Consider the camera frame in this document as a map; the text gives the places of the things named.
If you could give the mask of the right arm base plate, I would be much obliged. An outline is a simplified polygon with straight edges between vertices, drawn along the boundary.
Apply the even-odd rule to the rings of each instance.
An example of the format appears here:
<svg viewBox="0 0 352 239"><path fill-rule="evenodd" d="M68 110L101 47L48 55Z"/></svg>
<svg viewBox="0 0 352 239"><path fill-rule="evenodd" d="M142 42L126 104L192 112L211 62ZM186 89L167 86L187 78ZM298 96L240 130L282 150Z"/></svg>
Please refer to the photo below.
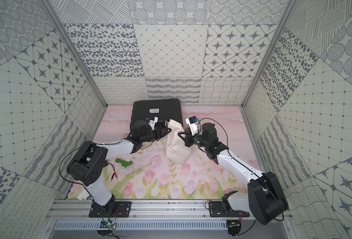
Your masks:
<svg viewBox="0 0 352 239"><path fill-rule="evenodd" d="M243 211L235 211L231 209L228 205L225 205L222 201L207 200L204 203L204 206L209 211L211 218L238 218L240 216L245 218L250 217L250 213Z"/></svg>

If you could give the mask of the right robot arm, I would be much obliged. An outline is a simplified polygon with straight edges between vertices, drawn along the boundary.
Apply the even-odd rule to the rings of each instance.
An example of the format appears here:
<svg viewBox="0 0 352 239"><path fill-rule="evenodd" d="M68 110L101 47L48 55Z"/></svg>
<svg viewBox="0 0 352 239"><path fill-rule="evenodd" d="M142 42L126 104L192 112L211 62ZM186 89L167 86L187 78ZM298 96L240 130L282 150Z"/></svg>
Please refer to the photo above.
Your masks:
<svg viewBox="0 0 352 239"><path fill-rule="evenodd" d="M274 173L264 173L237 157L218 139L215 124L201 124L196 117L188 118L186 123L189 129L178 134L185 146L202 147L210 160L229 170L247 186L246 197L237 191L231 191L222 197L225 213L247 212L262 225L283 215L289 206Z"/></svg>

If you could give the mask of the beige cloth soil bag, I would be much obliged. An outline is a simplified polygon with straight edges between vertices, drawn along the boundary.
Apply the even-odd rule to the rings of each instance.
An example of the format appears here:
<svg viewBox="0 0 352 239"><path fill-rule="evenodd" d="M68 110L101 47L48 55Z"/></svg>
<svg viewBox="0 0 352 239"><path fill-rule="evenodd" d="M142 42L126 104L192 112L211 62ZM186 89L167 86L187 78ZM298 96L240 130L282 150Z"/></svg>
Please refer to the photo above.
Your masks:
<svg viewBox="0 0 352 239"><path fill-rule="evenodd" d="M177 167L182 167L191 155L191 149L185 146L184 141L178 136L179 132L184 132L182 125L170 119L167 122L167 127L171 132L167 134L166 156Z"/></svg>

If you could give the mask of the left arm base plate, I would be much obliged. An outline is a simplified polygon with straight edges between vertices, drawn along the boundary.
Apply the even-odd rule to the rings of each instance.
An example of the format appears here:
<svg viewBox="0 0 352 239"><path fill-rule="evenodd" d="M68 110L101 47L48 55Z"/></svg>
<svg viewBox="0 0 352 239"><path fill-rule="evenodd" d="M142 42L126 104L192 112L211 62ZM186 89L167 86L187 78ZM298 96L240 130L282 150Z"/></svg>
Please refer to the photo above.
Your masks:
<svg viewBox="0 0 352 239"><path fill-rule="evenodd" d="M128 218L131 206L131 201L114 201L105 206L100 206L97 203L92 202L89 218Z"/></svg>

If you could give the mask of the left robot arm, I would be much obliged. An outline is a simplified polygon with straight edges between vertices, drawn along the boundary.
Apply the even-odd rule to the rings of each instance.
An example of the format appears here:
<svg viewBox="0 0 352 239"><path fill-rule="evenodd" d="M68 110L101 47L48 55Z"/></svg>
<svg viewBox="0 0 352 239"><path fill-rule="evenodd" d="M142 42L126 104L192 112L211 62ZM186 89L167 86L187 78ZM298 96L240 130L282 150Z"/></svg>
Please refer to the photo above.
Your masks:
<svg viewBox="0 0 352 239"><path fill-rule="evenodd" d="M142 148L144 142L158 141L172 132L166 125L156 125L157 120L138 120L128 137L115 143L84 142L75 150L66 171L86 189L92 198L92 206L112 214L115 196L107 189L102 171L109 157L132 154Z"/></svg>

